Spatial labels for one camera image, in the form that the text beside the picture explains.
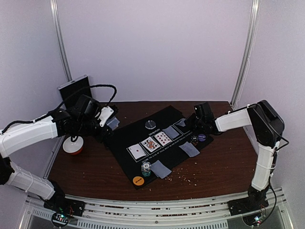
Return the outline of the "purple small blind button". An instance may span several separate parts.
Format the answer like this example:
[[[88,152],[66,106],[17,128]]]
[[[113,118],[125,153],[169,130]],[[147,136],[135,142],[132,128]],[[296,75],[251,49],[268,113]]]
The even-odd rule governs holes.
[[[204,142],[206,139],[207,139],[207,136],[206,136],[205,134],[199,134],[199,135],[197,136],[197,140],[198,140],[199,142]]]

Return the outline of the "small poker chip stack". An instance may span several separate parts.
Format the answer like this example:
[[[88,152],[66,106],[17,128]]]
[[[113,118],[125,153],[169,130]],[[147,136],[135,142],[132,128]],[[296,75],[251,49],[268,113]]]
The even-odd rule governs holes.
[[[191,143],[196,146],[198,144],[198,137],[196,135],[191,136]]]

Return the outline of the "blue playing card deck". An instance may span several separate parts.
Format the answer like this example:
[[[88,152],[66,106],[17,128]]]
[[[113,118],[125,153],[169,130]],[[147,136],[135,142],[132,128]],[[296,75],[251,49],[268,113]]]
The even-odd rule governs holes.
[[[106,125],[111,130],[115,130],[119,126],[119,123],[120,123],[120,121],[116,117],[113,117],[113,118],[107,120]]]

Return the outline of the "dealt playing card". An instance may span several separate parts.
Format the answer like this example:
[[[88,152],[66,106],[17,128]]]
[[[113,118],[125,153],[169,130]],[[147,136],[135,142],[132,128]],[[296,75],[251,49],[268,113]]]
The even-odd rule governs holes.
[[[167,168],[162,162],[157,160],[151,166],[151,171],[159,178],[164,179],[169,174],[171,174],[171,170]]]
[[[200,151],[192,144],[185,146],[185,152],[189,157],[195,157],[200,154]]]
[[[171,174],[171,172],[172,171],[163,164],[160,164],[156,167],[156,175],[161,179],[167,177],[169,174]]]
[[[188,142],[186,142],[183,145],[180,145],[179,148],[181,148],[183,151],[185,151],[187,153],[191,151],[191,148],[190,148],[190,145]]]

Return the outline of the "ten of diamonds card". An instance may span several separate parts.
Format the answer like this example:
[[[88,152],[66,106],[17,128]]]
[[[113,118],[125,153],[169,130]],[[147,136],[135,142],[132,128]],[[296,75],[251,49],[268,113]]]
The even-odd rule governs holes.
[[[164,132],[157,133],[154,138],[161,146],[165,146],[172,142],[171,138]]]

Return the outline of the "clear dealer button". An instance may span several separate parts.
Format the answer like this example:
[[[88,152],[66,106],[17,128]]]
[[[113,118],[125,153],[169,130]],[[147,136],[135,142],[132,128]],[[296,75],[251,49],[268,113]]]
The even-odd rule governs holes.
[[[148,120],[146,123],[145,123],[145,128],[149,129],[149,130],[152,130],[156,127],[156,123],[153,121],[153,120]]]

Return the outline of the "ace of diamonds card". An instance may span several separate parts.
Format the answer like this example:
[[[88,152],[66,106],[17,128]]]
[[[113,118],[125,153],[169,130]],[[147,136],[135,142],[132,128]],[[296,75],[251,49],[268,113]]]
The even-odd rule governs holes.
[[[131,153],[134,159],[139,159],[146,156],[145,151],[139,144],[132,145],[128,147],[127,150]]]

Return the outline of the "multicolour poker chip stack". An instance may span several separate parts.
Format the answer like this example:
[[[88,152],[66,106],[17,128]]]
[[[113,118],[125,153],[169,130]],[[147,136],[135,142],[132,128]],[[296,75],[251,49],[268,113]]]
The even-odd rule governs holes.
[[[151,163],[144,161],[141,165],[141,173],[144,177],[149,177],[151,175]]]

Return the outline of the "orange big blind button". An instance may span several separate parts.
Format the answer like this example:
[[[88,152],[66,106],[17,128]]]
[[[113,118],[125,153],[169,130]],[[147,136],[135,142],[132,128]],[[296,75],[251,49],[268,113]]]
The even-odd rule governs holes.
[[[132,179],[132,182],[134,185],[136,186],[142,186],[144,183],[145,183],[145,180],[143,177],[141,176],[135,176],[133,179]]]

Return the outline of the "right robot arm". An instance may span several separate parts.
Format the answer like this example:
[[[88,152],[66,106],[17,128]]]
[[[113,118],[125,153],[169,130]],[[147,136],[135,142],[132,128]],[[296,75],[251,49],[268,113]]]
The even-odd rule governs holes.
[[[199,184],[205,196],[248,191],[247,210],[263,202],[262,193],[270,185],[276,153],[285,128],[273,107],[262,100],[213,118],[203,117],[197,126],[216,139],[201,150]]]

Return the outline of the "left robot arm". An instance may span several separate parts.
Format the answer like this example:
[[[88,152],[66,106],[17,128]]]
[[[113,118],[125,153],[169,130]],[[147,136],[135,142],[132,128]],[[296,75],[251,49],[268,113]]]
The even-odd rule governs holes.
[[[15,164],[10,156],[31,145],[65,135],[74,140],[92,136],[99,143],[110,137],[113,130],[107,122],[118,112],[115,105],[102,106],[97,100],[81,95],[74,107],[60,107],[31,121],[16,121],[0,132],[0,183],[38,195],[58,212],[69,204],[56,183],[41,178]]]

